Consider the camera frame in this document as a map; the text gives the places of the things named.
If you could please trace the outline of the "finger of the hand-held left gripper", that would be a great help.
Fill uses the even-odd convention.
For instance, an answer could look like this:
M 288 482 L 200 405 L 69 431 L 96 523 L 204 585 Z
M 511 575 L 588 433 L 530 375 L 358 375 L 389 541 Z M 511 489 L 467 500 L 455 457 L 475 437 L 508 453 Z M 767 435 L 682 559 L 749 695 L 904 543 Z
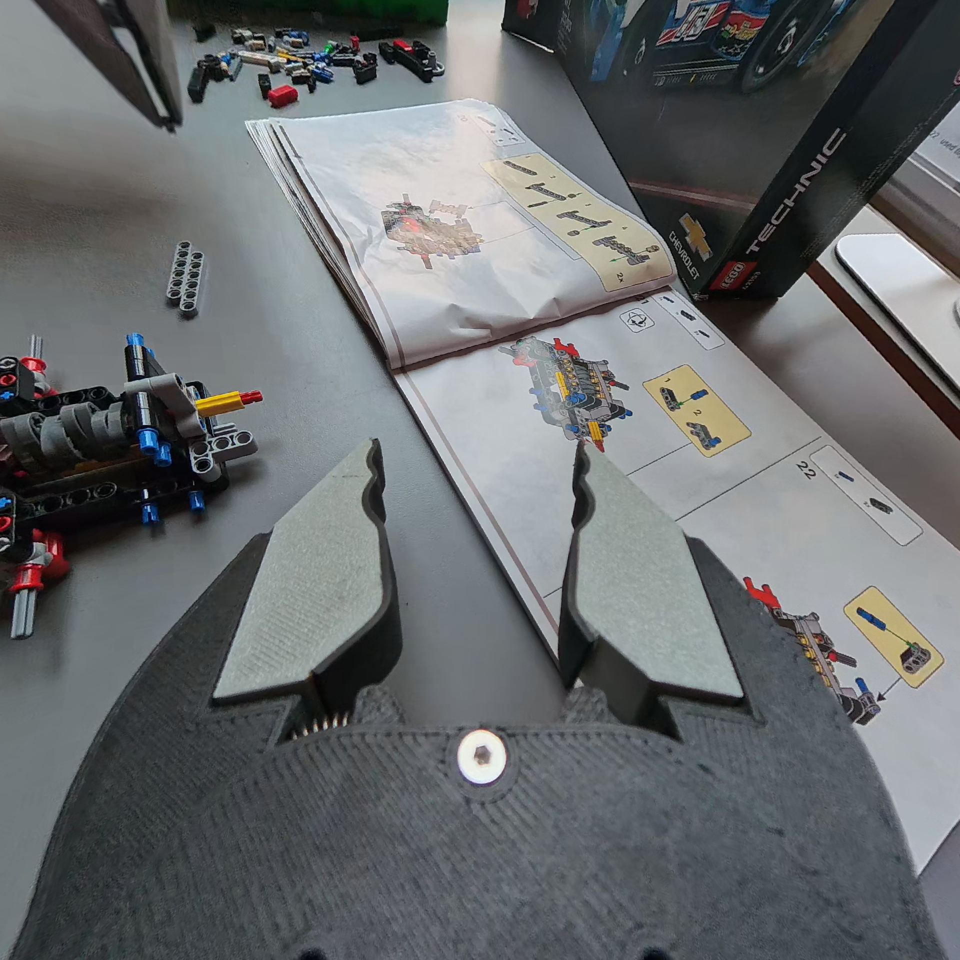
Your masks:
M 163 1 L 50 1 L 49 18 L 153 126 L 184 121 Z

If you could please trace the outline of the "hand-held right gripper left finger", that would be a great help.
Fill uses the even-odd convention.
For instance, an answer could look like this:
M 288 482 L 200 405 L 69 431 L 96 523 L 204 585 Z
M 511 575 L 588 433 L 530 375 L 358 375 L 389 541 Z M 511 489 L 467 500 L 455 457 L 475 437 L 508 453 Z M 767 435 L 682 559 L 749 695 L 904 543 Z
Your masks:
M 362 441 L 276 522 L 214 690 L 351 706 L 402 653 L 379 440 Z

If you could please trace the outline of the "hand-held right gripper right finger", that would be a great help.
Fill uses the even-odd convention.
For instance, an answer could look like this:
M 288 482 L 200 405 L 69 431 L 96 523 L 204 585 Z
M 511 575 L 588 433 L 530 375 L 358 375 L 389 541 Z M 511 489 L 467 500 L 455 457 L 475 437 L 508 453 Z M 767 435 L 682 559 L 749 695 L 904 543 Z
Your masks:
M 681 529 L 597 447 L 579 444 L 558 666 L 612 715 L 656 728 L 663 694 L 741 706 L 744 692 Z

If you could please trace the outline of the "pile of lego pieces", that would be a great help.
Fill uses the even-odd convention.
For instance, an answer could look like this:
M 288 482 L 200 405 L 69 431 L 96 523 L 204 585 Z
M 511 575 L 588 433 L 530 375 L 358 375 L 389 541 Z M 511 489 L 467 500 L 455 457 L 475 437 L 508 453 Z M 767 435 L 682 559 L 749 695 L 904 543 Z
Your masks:
M 205 52 L 195 61 L 186 83 L 191 103 L 203 102 L 212 83 L 235 82 L 246 65 L 260 68 L 259 94 L 277 110 L 297 102 L 302 90 L 314 93 L 318 86 L 333 84 L 339 71 L 358 86 L 378 78 L 381 65 L 402 66 L 424 83 L 446 73 L 432 47 L 390 26 L 354 30 L 346 41 L 318 43 L 304 29 L 231 27 L 229 39 L 225 49 Z

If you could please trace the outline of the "lego chassis assembly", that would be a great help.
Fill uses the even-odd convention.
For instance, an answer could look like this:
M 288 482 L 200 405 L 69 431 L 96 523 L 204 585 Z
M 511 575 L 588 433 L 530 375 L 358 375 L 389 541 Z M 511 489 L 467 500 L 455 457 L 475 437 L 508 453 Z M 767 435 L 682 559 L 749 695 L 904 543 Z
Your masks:
M 229 486 L 226 463 L 258 450 L 221 416 L 262 401 L 166 372 L 138 333 L 126 337 L 119 393 L 54 390 L 42 339 L 30 347 L 1 360 L 2 594 L 14 640 L 32 635 L 39 594 L 70 569 L 67 533 L 133 517 L 158 525 L 170 504 L 202 515 Z

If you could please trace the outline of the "lego instruction booklet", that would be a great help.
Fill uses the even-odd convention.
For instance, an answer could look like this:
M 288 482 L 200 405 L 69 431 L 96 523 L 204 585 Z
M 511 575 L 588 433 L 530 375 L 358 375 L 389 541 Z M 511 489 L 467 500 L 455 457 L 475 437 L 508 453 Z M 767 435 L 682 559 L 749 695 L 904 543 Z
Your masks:
M 958 551 L 475 100 L 247 121 L 552 655 L 581 442 L 707 542 L 863 731 L 918 868 L 958 823 Z

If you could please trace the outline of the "lego set box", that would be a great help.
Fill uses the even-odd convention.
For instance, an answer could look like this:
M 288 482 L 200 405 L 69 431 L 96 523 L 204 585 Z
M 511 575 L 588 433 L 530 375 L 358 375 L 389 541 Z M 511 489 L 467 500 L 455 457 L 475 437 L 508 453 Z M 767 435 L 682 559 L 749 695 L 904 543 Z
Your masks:
M 958 102 L 957 1 L 506 2 L 698 298 L 786 290 Z

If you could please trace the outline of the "green plastic bin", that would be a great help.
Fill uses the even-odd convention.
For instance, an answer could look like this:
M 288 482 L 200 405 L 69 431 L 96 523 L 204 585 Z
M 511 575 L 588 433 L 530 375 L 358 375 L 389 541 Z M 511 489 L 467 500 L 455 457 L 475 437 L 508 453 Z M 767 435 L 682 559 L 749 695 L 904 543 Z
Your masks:
M 330 25 L 366 26 L 369 23 L 444 26 L 449 1 L 168 1 L 169 13 L 198 21 L 254 23 L 274 21 L 299 26 L 313 20 Z

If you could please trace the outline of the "white monitor stand base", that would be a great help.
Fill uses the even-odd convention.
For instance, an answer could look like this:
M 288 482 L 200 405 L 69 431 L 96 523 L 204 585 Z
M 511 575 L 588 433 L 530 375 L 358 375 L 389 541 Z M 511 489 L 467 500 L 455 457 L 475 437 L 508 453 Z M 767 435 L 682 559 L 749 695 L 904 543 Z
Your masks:
M 848 234 L 841 264 L 955 388 L 959 386 L 959 283 L 897 233 Z

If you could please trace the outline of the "printed paper sheet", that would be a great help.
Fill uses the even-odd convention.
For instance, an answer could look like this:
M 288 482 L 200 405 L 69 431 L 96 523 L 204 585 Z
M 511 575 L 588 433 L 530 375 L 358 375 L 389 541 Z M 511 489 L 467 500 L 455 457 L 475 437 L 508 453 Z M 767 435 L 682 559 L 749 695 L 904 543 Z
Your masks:
M 959 103 L 920 143 L 911 161 L 946 187 L 959 192 Z

